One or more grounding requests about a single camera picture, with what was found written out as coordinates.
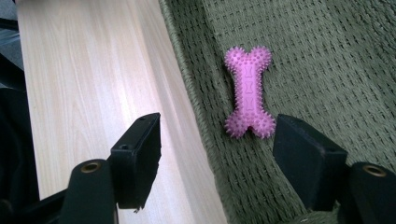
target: black object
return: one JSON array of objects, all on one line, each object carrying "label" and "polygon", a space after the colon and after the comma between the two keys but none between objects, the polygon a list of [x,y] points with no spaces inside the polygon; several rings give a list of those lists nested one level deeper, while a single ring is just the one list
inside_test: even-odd
[{"label": "black object", "polygon": [[110,165],[86,161],[74,168],[59,224],[118,223]]},{"label": "black object", "polygon": [[161,151],[147,148],[161,148],[161,142],[158,141],[161,134],[160,124],[152,116],[145,116],[138,119],[128,133],[136,135],[132,141],[128,141],[130,136],[125,134],[111,148],[108,161],[112,167],[119,208],[140,209],[145,206],[157,174]]},{"label": "black object", "polygon": [[[4,223],[118,223],[116,203],[120,208],[144,207],[161,157],[160,114],[137,119],[115,147],[121,153],[112,149],[107,161],[83,162],[73,170],[66,190],[12,212]],[[0,216],[3,211],[6,218],[9,213],[3,209]]]},{"label": "black object", "polygon": [[394,223],[396,175],[369,162],[348,167],[347,152],[301,119],[279,115],[274,156],[304,206],[331,211],[340,223]]}]

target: brass grommet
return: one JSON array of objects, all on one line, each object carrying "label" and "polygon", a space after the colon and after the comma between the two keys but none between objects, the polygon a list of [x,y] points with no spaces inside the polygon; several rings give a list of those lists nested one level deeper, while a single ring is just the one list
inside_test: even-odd
[{"label": "brass grommet", "polygon": [[383,171],[381,168],[373,165],[365,165],[363,166],[363,170],[369,173],[370,175],[375,175],[378,177],[384,177],[387,175],[387,173],[385,173],[385,171]]},{"label": "brass grommet", "polygon": [[85,174],[89,174],[89,173],[92,173],[92,172],[95,172],[95,171],[99,170],[100,166],[101,166],[100,162],[93,161],[93,162],[90,162],[90,163],[87,163],[87,164],[83,165],[81,167],[81,172],[85,173]]}]

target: green knit blanket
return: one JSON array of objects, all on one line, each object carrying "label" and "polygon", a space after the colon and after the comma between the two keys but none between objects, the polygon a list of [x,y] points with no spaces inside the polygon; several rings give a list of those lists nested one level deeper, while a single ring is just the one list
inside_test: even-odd
[{"label": "green knit blanket", "polygon": [[224,129],[234,110],[227,49],[264,45],[264,108],[300,118],[348,151],[396,171],[393,0],[160,0],[230,223],[336,223],[306,211],[272,156],[274,138]]}]

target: bone-shaped toy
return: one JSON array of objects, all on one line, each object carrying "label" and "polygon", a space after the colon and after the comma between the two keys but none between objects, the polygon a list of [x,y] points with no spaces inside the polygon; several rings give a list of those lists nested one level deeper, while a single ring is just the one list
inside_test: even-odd
[{"label": "bone-shaped toy", "polygon": [[240,138],[247,129],[260,138],[274,133],[275,121],[262,106],[262,71],[270,62],[271,52],[265,47],[250,53],[238,47],[227,51],[225,64],[235,74],[236,109],[225,121],[231,137]]}]

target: light wood surface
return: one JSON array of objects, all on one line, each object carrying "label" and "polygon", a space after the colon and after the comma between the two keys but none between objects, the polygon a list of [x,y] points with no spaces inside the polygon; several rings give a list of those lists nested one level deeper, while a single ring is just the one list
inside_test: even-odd
[{"label": "light wood surface", "polygon": [[134,122],[162,114],[162,158],[145,209],[120,223],[225,223],[157,0],[19,0],[40,197],[106,159]]}]

